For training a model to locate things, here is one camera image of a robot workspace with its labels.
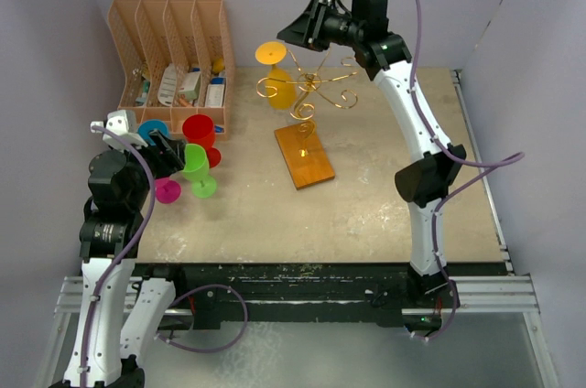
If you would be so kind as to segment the green plastic wine glass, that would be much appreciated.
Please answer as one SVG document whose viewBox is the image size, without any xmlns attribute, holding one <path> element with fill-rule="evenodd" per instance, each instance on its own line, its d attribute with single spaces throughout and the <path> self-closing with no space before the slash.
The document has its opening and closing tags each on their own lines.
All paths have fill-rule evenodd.
<svg viewBox="0 0 586 388">
<path fill-rule="evenodd" d="M 181 175 L 191 184 L 191 192 L 200 199 L 211 197 L 217 189 L 217 181 L 210 174 L 206 150 L 197 144 L 186 144 L 185 165 Z"/>
</svg>

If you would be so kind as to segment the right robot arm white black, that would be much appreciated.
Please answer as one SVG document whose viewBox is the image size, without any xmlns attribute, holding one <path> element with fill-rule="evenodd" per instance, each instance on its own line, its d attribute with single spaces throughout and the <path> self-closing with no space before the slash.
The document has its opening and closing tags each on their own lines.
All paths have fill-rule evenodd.
<svg viewBox="0 0 586 388">
<path fill-rule="evenodd" d="M 450 284 L 440 205 L 461 170 L 459 161 L 466 150 L 453 145 L 435 120 L 411 74 L 415 64 L 407 43 L 388 28 L 387 0 L 352 0 L 350 9 L 331 0 L 310 0 L 277 39 L 314 51 L 331 44 L 351 48 L 359 66 L 385 95 L 411 160 L 395 174 L 411 224 L 407 296 L 418 307 L 429 306 Z"/>
</svg>

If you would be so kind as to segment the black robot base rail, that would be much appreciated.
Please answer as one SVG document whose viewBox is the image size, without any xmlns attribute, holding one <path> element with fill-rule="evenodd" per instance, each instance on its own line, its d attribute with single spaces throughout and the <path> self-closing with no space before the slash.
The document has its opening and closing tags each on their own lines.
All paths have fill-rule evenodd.
<svg viewBox="0 0 586 388">
<path fill-rule="evenodd" d="M 172 307 L 194 329 L 244 319 L 437 329 L 440 311 L 460 306 L 454 281 L 418 278 L 403 263 L 138 264 L 132 277 L 194 291 Z"/>
</svg>

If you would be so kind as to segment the red plastic wine glass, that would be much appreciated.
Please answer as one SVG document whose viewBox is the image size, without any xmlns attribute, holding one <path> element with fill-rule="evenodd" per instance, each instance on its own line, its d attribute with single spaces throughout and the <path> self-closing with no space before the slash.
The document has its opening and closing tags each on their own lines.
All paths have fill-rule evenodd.
<svg viewBox="0 0 586 388">
<path fill-rule="evenodd" d="M 221 152 L 215 147 L 215 125 L 211 117 L 195 114 L 187 118 L 182 125 L 182 133 L 191 144 L 202 146 L 206 151 L 210 168 L 217 167 L 221 160 Z"/>
</svg>

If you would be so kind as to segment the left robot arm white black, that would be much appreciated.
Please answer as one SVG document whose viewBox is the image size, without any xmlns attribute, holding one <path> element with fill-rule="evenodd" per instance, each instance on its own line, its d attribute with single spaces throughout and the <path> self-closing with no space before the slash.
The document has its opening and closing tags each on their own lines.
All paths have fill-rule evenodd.
<svg viewBox="0 0 586 388">
<path fill-rule="evenodd" d="M 158 130 L 149 144 L 133 144 L 96 124 L 108 150 L 89 165 L 91 196 L 84 205 L 81 306 L 75 342 L 57 387 L 142 387 L 147 351 L 167 307 L 179 307 L 189 290 L 174 266 L 147 275 L 130 313 L 126 296 L 138 244 L 155 206 L 156 182 L 185 166 L 186 143 Z"/>
</svg>

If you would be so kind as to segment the blue plastic wine glass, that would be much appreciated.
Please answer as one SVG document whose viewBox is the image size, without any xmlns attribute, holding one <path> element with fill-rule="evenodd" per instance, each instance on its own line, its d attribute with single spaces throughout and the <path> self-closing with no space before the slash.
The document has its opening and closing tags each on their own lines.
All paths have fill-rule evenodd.
<svg viewBox="0 0 586 388">
<path fill-rule="evenodd" d="M 143 140 L 145 140 L 148 144 L 153 145 L 154 142 L 150 137 L 149 133 L 158 130 L 161 134 L 165 137 L 169 137 L 168 126 L 165 122 L 158 120 L 158 119 L 151 119 L 144 121 L 138 127 L 138 134 L 141 136 Z"/>
</svg>

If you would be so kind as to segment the orange plastic wine glass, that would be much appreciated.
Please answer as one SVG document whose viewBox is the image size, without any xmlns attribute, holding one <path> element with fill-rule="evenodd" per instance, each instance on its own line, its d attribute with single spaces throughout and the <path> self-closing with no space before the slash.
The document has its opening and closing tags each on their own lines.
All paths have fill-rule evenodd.
<svg viewBox="0 0 586 388">
<path fill-rule="evenodd" d="M 296 91 L 290 75 L 278 67 L 287 53 L 287 48 L 277 41 L 268 41 L 260 45 L 255 52 L 256 60 L 270 67 L 266 77 L 256 84 L 256 92 L 267 99 L 269 105 L 276 110 L 288 110 L 296 100 Z"/>
</svg>

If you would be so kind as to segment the pink plastic wine glass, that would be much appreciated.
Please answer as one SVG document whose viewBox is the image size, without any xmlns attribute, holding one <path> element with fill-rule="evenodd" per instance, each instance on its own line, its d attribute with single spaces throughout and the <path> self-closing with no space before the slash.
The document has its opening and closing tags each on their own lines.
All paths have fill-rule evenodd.
<svg viewBox="0 0 586 388">
<path fill-rule="evenodd" d="M 181 195 L 181 185 L 171 178 L 159 178 L 155 180 L 156 200 L 162 204 L 171 204 Z"/>
</svg>

